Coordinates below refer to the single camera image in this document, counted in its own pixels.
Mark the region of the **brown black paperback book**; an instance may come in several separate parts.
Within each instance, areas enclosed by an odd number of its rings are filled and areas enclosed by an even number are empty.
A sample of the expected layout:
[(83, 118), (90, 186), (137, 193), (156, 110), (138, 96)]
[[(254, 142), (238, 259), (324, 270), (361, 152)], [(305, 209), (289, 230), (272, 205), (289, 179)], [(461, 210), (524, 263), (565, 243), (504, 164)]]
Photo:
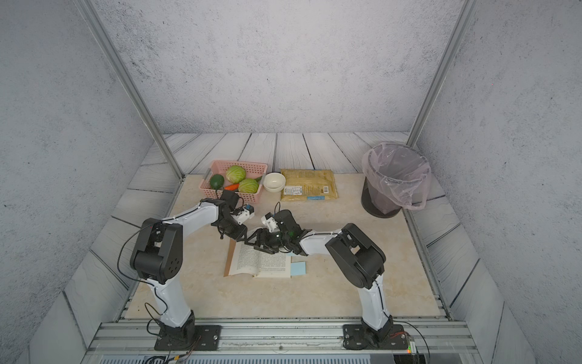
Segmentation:
[(254, 278), (290, 278), (291, 257), (283, 253), (270, 255), (231, 240), (224, 277), (239, 274)]

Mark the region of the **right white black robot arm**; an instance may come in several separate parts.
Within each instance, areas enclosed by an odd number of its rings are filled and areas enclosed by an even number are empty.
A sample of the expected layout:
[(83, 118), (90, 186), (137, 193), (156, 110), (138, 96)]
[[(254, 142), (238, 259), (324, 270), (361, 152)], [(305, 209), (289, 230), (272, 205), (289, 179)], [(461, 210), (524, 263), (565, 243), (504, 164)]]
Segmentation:
[(261, 227), (241, 241), (267, 254), (331, 256), (345, 278), (358, 289), (362, 305), (361, 329), (356, 334), (356, 343), (346, 342), (344, 347), (350, 350), (377, 349), (390, 336), (393, 318), (383, 296), (386, 256), (356, 224), (349, 223), (329, 232), (301, 227), (290, 230), (284, 226), (270, 231)]

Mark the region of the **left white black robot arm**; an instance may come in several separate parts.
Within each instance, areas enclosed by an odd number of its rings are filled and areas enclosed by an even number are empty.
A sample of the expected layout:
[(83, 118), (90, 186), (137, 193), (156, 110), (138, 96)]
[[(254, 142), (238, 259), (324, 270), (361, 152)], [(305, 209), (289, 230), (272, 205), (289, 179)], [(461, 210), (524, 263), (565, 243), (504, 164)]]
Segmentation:
[(156, 297), (159, 317), (155, 320), (159, 333), (155, 350), (186, 350), (194, 346), (202, 334), (196, 328), (196, 318), (190, 309), (180, 283), (183, 265), (183, 242), (200, 228), (213, 226), (221, 236), (235, 241), (248, 231), (245, 222), (254, 216), (249, 204), (239, 204), (242, 198), (224, 191), (218, 199), (204, 198), (198, 205), (178, 215), (142, 223), (130, 258), (140, 280), (149, 285)]

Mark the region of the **lower blue sticky note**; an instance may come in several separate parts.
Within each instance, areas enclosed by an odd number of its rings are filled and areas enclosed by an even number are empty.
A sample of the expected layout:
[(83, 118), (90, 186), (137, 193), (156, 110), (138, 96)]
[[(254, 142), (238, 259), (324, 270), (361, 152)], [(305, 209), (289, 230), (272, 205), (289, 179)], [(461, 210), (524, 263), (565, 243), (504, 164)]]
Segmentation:
[(292, 262), (290, 264), (290, 276), (303, 276), (306, 275), (306, 262)]

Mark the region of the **front green cabbage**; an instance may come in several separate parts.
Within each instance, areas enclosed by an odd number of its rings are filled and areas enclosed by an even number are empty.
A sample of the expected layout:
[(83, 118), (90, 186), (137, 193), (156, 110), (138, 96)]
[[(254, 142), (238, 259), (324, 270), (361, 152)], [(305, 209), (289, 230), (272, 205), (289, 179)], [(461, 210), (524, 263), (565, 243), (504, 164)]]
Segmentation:
[(256, 194), (259, 190), (259, 182), (256, 179), (246, 178), (239, 182), (237, 189), (241, 194)]

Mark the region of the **green cabbage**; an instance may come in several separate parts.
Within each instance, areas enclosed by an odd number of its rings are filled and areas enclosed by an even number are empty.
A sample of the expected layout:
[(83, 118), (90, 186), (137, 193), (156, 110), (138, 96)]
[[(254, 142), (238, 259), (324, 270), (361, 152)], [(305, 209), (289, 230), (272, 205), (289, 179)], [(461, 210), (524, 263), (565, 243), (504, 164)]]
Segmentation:
[(256, 194), (259, 190), (259, 182), (256, 179), (246, 178), (239, 182), (237, 189), (241, 194)]
[(225, 172), (225, 177), (232, 184), (238, 184), (246, 178), (246, 170), (239, 165), (233, 165)]

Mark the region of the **dark green avocado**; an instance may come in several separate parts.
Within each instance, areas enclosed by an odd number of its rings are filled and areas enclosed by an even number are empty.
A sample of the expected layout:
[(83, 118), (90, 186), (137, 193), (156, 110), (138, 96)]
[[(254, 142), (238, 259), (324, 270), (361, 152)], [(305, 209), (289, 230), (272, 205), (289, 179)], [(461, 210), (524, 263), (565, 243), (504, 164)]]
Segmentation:
[(224, 187), (225, 179), (222, 174), (213, 174), (209, 180), (209, 186), (213, 190), (220, 190)]

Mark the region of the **pink plastic basket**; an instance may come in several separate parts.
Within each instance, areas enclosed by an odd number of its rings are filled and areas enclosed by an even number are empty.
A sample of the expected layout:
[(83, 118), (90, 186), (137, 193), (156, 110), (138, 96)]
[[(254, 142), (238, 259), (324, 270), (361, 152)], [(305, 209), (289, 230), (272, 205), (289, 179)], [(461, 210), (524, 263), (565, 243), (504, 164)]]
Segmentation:
[(235, 192), (246, 203), (258, 203), (263, 187), (262, 178), (266, 176), (268, 165), (260, 162), (213, 161), (199, 189), (205, 197), (220, 197), (224, 191)]

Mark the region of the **white ceramic bowl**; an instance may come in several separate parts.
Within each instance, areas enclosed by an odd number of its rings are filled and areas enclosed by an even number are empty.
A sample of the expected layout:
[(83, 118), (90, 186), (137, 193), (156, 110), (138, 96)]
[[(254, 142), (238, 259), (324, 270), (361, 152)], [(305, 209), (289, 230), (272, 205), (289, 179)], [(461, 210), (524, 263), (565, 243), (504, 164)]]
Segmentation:
[(286, 186), (286, 178), (281, 173), (272, 172), (263, 177), (263, 187), (270, 193), (281, 192)]

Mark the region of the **yellow grain bag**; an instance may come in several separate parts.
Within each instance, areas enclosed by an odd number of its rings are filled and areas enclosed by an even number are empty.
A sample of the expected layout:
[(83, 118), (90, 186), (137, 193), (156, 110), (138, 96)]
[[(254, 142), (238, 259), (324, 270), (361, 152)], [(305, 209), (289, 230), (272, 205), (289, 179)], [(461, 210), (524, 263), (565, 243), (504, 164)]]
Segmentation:
[(333, 171), (282, 169), (286, 178), (280, 193), (282, 202), (304, 200), (336, 200), (338, 192)]

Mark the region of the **black trash bin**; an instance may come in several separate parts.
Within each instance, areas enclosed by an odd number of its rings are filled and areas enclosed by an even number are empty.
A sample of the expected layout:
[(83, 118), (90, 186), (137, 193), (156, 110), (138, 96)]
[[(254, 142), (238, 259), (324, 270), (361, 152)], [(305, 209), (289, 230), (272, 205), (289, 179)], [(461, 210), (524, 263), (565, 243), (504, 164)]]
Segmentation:
[(377, 218), (392, 218), (402, 209), (401, 206), (371, 186), (367, 178), (362, 188), (361, 204), (368, 214)]

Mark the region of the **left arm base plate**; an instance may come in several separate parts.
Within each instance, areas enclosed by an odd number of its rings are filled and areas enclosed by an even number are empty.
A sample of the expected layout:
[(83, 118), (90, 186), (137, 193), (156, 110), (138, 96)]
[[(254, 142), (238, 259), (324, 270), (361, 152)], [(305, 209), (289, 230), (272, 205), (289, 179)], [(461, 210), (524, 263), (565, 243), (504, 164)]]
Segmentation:
[(190, 325), (183, 328), (162, 326), (155, 351), (216, 351), (221, 337), (220, 325)]

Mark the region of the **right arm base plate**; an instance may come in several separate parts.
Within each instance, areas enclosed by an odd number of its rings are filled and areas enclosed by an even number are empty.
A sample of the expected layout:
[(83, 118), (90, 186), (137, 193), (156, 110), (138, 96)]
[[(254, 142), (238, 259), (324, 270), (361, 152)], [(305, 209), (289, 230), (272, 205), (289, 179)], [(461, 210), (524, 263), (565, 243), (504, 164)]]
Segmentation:
[(409, 339), (402, 325), (389, 324), (380, 331), (364, 324), (343, 326), (343, 347), (347, 350), (409, 350)]

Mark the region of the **left aluminium frame post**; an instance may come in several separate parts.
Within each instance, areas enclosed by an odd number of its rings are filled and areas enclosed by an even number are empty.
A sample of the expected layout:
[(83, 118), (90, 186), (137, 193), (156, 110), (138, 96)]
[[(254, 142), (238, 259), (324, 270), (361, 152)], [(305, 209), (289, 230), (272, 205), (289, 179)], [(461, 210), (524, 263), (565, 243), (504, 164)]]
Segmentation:
[(134, 108), (137, 110), (142, 122), (145, 124), (157, 147), (160, 149), (162, 156), (164, 156), (167, 163), (170, 165), (172, 171), (177, 176), (177, 179), (183, 181), (185, 179), (185, 173), (175, 159), (174, 153), (172, 153), (168, 143), (165, 141), (159, 126), (155, 122), (150, 110), (142, 98), (142, 95), (136, 87), (122, 57), (118, 50), (116, 50), (115, 45), (99, 18), (94, 5), (89, 0), (75, 0), (74, 4), (77, 6), (78, 11), (86, 21), (89, 31), (92, 33), (109, 64), (112, 66), (118, 80), (121, 82), (121, 86), (124, 88)]

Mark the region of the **right aluminium frame post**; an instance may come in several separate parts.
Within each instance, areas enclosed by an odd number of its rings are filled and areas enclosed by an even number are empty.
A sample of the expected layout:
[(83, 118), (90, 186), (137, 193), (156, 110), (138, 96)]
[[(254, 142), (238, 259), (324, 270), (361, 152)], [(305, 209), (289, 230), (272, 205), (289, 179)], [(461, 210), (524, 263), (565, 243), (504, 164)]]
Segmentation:
[(421, 108), (417, 117), (415, 118), (412, 129), (409, 132), (409, 139), (407, 139), (406, 142), (406, 145), (409, 147), (415, 147), (417, 145), (417, 142), (421, 136), (421, 132), (427, 123), (433, 105), (436, 102), (439, 92), (447, 77), (447, 73), (454, 62), (457, 52), (459, 51), (463, 36), (465, 35), (465, 32), (471, 23), (471, 18), (474, 15), (476, 5), (476, 0), (466, 0), (462, 4), (462, 8), (457, 18), (456, 24), (453, 27), (453, 31), (447, 46), (444, 49), (439, 65), (433, 76), (433, 80), (430, 83), (426, 97), (421, 104)]

